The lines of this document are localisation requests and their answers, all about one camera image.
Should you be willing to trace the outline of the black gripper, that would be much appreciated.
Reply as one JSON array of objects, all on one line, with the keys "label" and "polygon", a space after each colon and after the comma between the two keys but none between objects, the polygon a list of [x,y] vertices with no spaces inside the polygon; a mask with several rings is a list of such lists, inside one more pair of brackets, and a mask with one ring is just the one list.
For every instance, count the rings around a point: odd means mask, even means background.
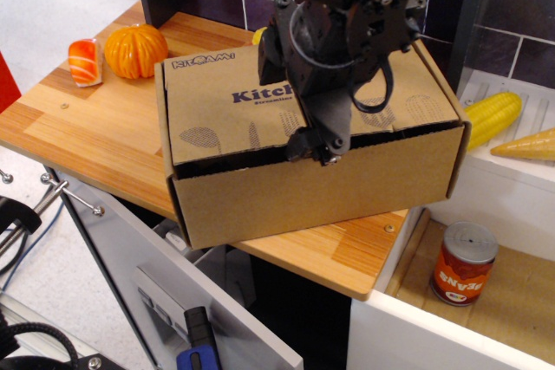
[{"label": "black gripper", "polygon": [[277,30],[266,28],[258,45],[259,84],[287,79],[306,123],[290,136],[285,156],[334,164],[351,137],[346,16],[320,3],[275,0],[273,17]]}]

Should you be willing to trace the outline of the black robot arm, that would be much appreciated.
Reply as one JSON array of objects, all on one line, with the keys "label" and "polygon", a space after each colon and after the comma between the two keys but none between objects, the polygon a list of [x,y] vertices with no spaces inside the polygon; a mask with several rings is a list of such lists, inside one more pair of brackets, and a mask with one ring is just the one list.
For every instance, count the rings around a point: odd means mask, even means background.
[{"label": "black robot arm", "polygon": [[350,148],[351,112],[380,113],[388,100],[366,104],[357,91],[377,73],[392,94],[389,55],[420,37],[425,0],[275,0],[258,46],[261,84],[288,81],[305,124],[286,147],[290,161],[336,162]]}]

